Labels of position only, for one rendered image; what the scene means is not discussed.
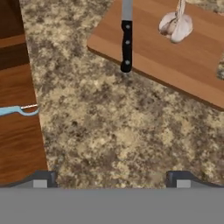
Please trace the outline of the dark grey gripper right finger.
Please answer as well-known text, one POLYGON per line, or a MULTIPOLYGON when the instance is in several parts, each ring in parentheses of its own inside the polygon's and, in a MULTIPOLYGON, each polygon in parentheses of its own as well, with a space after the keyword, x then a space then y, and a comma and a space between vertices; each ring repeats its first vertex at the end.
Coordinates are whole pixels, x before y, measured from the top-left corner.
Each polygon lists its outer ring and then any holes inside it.
POLYGON ((168 171, 165 185, 170 188, 216 187, 216 184, 202 181, 189 171, 168 171))

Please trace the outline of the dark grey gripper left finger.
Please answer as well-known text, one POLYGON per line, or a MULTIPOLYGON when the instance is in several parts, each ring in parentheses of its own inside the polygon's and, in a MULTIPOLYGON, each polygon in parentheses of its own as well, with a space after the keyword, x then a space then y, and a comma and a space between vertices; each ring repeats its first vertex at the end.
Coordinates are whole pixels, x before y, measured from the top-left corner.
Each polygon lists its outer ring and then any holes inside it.
POLYGON ((28 177, 14 183, 8 184, 8 187, 22 188, 56 188, 56 173, 54 171, 35 171, 28 177))

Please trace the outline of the wooden cutting board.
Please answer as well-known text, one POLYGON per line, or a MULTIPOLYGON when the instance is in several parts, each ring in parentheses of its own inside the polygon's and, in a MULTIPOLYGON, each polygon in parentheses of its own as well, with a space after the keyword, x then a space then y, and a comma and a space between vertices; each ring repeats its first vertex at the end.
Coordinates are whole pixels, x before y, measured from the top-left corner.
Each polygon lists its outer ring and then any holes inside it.
POLYGON ((133 0, 133 69, 223 111, 224 80, 217 78, 217 69, 224 53, 224 16, 188 4, 193 31, 173 44, 158 32, 158 24, 177 3, 133 0))

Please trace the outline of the white garlic bulb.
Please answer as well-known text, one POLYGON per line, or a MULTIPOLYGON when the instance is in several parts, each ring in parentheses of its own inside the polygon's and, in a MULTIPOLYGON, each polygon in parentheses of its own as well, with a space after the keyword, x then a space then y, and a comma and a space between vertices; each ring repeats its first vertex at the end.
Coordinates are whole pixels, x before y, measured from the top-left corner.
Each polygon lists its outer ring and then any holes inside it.
POLYGON ((193 31, 193 20, 185 14, 186 0, 178 0, 177 9, 165 14, 158 25, 160 34, 177 44, 188 37, 193 31))

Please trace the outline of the brown wooden drawer front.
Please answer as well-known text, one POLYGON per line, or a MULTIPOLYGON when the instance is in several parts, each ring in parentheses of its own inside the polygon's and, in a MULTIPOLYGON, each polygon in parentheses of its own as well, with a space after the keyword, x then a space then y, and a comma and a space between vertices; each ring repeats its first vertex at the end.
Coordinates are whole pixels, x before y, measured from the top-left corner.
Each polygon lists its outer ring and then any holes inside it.
MULTIPOLYGON (((36 103, 19 0, 0 0, 0 108, 36 103)), ((39 117, 0 116, 0 185, 45 170, 39 117)))

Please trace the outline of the light blue peeler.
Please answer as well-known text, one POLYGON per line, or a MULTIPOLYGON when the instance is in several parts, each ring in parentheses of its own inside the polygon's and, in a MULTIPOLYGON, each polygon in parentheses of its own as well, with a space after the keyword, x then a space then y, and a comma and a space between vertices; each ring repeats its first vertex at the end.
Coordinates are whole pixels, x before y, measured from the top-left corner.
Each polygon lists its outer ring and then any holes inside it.
POLYGON ((35 116, 39 109, 37 108, 33 112, 24 112, 24 109, 36 108, 37 104, 27 105, 27 106, 9 106, 9 107, 1 107, 0 108, 0 116, 7 116, 10 114, 18 113, 22 116, 35 116))

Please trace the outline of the black handled kitchen knife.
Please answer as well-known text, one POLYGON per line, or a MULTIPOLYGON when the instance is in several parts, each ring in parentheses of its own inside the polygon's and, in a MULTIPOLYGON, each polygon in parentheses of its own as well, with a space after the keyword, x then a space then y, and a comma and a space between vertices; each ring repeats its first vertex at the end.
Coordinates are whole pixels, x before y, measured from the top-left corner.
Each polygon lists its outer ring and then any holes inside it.
POLYGON ((133 0, 122 0, 122 62, 121 71, 129 73, 132 68, 132 11, 133 0))

